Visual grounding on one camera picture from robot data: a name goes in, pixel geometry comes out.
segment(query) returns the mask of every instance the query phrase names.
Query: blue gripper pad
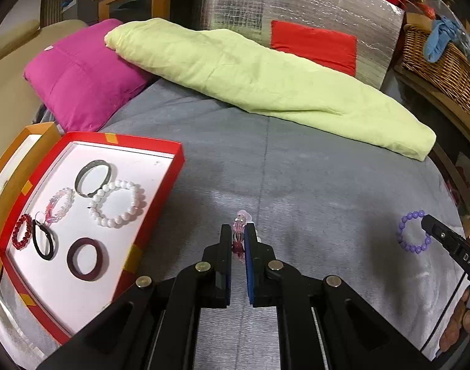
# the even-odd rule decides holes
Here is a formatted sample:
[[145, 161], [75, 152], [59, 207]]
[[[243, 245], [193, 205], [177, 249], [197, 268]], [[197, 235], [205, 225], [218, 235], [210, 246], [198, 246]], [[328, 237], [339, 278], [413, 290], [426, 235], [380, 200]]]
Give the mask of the blue gripper pad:
[[254, 271], [252, 269], [252, 259], [250, 257], [250, 243], [249, 243], [249, 233], [247, 232], [247, 227], [244, 229], [244, 238], [245, 246], [245, 271], [247, 273], [247, 293], [249, 295], [249, 302], [251, 305], [254, 304]]

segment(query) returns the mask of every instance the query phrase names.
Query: black bracelet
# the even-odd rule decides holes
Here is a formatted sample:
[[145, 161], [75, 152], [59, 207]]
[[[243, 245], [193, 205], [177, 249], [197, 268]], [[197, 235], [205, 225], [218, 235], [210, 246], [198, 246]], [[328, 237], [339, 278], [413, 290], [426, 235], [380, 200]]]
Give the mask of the black bracelet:
[[[36, 226], [38, 226], [44, 233], [45, 236], [48, 239], [48, 243], [50, 244], [50, 252], [48, 254], [43, 254], [41, 250], [39, 250], [38, 242], [36, 241]], [[53, 259], [53, 253], [54, 253], [54, 247], [53, 247], [53, 241], [51, 239], [51, 234], [50, 231], [48, 230], [47, 226], [45, 224], [42, 224], [36, 220], [33, 220], [33, 243], [36, 249], [36, 253], [44, 259], [44, 260], [52, 260]]]
[[[96, 188], [96, 190], [94, 192], [91, 192], [91, 193], [82, 193], [78, 190], [78, 186], [79, 186], [79, 182], [80, 180], [83, 178], [84, 174], [86, 174], [89, 170], [91, 170], [91, 168], [94, 168], [94, 167], [97, 167], [97, 166], [107, 166], [108, 167], [108, 172], [107, 172], [107, 176], [105, 176], [105, 180], [101, 183], [101, 185]], [[79, 171], [79, 174], [78, 176], [76, 177], [76, 181], [74, 182], [74, 189], [76, 190], [77, 194], [80, 195], [80, 196], [83, 196], [83, 197], [93, 197], [94, 195], [96, 195], [96, 192], [98, 192], [98, 190], [101, 189], [101, 187], [105, 184], [105, 183], [108, 183], [108, 181], [110, 180], [110, 177], [112, 176], [112, 168], [110, 167], [110, 164], [108, 164], [106, 161], [104, 160], [94, 160], [94, 161], [91, 161], [90, 163], [87, 163], [80, 171]]]
[[[94, 268], [87, 274], [81, 273], [76, 266], [74, 266], [74, 255], [81, 246], [91, 245], [96, 249], [96, 264]], [[79, 278], [83, 281], [93, 281], [100, 273], [101, 267], [103, 266], [103, 252], [101, 251], [100, 245], [97, 241], [91, 238], [80, 238], [77, 239], [69, 248], [67, 252], [67, 266], [74, 277]]]

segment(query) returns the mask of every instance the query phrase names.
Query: bubble wrap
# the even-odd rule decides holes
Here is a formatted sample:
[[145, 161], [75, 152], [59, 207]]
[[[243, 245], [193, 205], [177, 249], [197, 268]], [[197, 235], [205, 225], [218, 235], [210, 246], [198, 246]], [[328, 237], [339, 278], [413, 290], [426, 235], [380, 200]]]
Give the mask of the bubble wrap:
[[379, 88], [392, 58], [403, 11], [385, 0], [196, 0], [199, 29], [228, 28], [268, 47], [280, 19], [355, 35], [356, 78]]

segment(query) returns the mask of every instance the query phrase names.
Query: black cable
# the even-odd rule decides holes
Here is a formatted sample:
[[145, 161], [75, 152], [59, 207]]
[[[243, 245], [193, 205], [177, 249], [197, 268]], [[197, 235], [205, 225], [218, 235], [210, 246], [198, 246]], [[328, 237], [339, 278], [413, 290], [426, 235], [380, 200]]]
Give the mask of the black cable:
[[463, 283], [465, 276], [466, 276], [466, 271], [463, 272], [463, 275], [461, 276], [461, 279], [460, 279], [459, 282], [457, 283], [456, 288], [454, 289], [454, 292], [452, 293], [452, 295], [451, 295], [451, 297], [450, 297], [448, 303], [445, 305], [445, 308], [444, 308], [444, 310], [442, 311], [442, 314], [440, 315], [439, 319], [437, 320], [437, 323], [435, 324], [434, 329], [431, 331], [430, 336], [427, 338], [427, 340], [425, 341], [425, 343], [424, 343], [423, 346], [421, 347], [420, 352], [423, 352], [423, 350], [427, 347], [428, 343], [430, 342], [431, 338], [434, 336], [435, 331], [437, 331], [437, 328], [439, 327], [440, 322], [441, 322], [442, 319], [444, 318], [444, 315], [445, 315], [446, 311], [448, 310], [450, 304], [452, 303], [452, 300], [454, 299], [454, 296], [456, 295], [456, 293], [457, 293], [459, 287], [460, 287], [461, 284]]

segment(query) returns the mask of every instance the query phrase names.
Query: hand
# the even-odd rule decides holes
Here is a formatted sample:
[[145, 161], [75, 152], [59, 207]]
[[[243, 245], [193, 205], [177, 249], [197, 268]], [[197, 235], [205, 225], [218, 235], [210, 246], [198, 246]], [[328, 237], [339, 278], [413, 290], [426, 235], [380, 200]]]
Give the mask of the hand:
[[459, 331], [463, 327], [470, 334], [470, 310], [466, 310], [466, 302], [470, 297], [470, 288], [467, 288], [461, 300], [457, 303], [448, 326], [440, 337], [439, 348], [442, 352], [447, 351], [459, 338]]

